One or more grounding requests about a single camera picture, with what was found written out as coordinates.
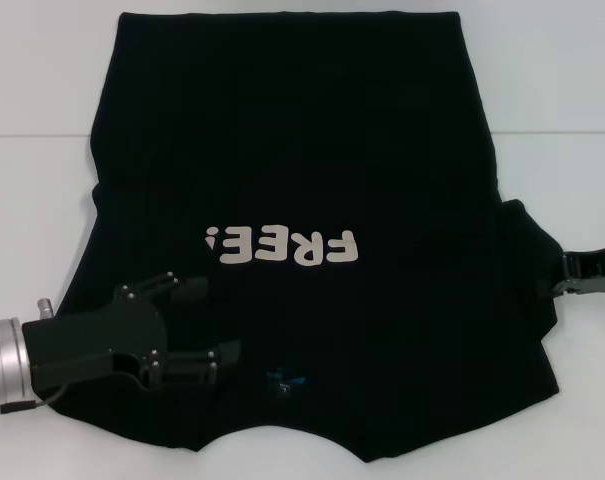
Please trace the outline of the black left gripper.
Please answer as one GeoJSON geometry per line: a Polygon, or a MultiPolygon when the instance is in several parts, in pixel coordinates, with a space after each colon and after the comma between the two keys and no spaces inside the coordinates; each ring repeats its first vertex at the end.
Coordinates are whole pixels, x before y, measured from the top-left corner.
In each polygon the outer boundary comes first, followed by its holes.
{"type": "Polygon", "coordinates": [[[143,388],[215,385],[242,358],[239,340],[203,350],[168,351],[156,303],[198,303],[209,295],[204,276],[172,271],[134,285],[100,309],[25,323],[22,332],[36,391],[125,374],[143,388]]]}

